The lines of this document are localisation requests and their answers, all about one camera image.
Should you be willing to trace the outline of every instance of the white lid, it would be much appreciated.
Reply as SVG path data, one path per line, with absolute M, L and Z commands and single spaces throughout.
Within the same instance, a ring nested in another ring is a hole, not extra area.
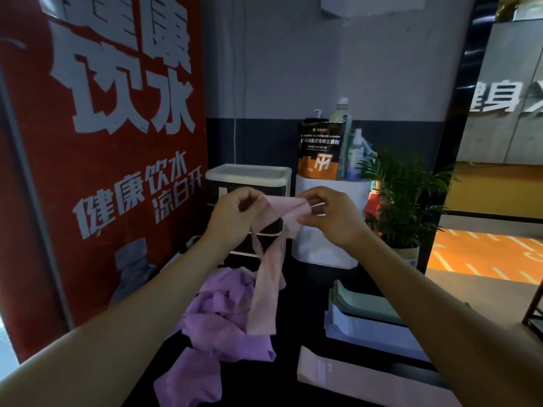
M 352 139 L 352 143 L 355 145 L 362 145 L 362 129 L 355 129 L 355 137 Z
M 291 174 L 292 170 L 289 167 L 223 164 L 207 170 L 205 178 L 225 183 L 283 187 L 288 184 Z

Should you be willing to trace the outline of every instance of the orange floor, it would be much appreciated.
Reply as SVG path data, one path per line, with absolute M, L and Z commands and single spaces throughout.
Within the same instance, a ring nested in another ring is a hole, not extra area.
M 543 240 L 445 230 L 436 234 L 428 268 L 540 284 Z

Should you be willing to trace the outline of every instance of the right hand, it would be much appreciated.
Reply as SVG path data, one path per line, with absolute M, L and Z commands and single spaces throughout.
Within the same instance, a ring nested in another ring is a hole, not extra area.
M 362 213 L 344 192 L 315 187 L 300 193 L 298 197 L 307 199 L 312 212 L 298 217 L 298 222 L 318 228 L 331 243 L 347 253 L 357 240 L 371 233 L 362 219 Z

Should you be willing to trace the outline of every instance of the left hand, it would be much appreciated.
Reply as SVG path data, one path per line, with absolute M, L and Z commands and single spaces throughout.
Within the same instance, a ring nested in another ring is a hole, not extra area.
M 222 195 L 211 214 L 203 238 L 212 240 L 227 254 L 247 237 L 253 219 L 268 203 L 263 192 L 251 187 L 241 187 Z

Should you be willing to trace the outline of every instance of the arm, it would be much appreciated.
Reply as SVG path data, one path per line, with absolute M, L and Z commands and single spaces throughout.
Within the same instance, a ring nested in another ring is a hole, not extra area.
M 408 265 L 370 231 L 347 194 L 317 187 L 299 197 L 325 203 L 300 223 L 362 264 L 464 407 L 541 406 L 539 352 Z
M 0 383 L 0 404 L 120 406 L 209 273 L 247 236 L 266 206 L 253 202 L 261 194 L 245 187 L 222 196 L 204 236 L 187 253 L 23 363 Z

